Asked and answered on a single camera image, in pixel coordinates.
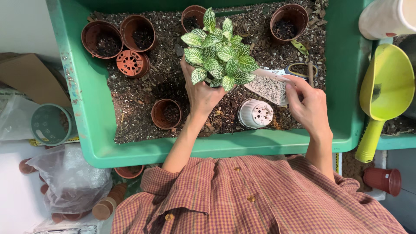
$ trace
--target person's right hand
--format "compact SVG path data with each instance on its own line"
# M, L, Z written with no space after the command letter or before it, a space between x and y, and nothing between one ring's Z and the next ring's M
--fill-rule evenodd
M327 97L324 91L312 88L304 79L294 75L283 75L294 84L286 84L289 110L293 117L308 131L312 138L331 138L328 123Z

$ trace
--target fittonia plant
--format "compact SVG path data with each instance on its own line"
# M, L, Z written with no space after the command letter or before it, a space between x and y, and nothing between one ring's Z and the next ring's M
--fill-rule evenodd
M250 72L259 66L249 56L250 46L241 42L241 36L233 36L231 20L224 20L222 30L216 28L215 13L210 7L205 12L203 23L205 27L202 30L194 29L181 37L189 45L185 49L185 60L196 68L191 75L192 83L204 81L207 72L214 77L210 86L222 85L225 91L230 91L234 84L252 82L256 75Z

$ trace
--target wooden stick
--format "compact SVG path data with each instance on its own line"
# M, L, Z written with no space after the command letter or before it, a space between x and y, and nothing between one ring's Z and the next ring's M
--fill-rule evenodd
M313 62L309 61L308 63L308 70L309 70L309 85L314 88L313 84Z

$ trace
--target white plastic pot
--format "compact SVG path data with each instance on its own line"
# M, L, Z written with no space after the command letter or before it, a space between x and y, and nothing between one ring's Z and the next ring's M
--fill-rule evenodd
M264 127L271 123L273 109L264 101L248 99L238 109L238 119L242 125L251 129Z
M375 0L360 15L361 34L370 40L416 33L416 0Z

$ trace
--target cardboard box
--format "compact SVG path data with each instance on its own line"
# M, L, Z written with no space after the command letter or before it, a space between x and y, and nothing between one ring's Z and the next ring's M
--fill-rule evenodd
M35 54L0 54L0 81L25 93L35 103L71 106L69 95Z

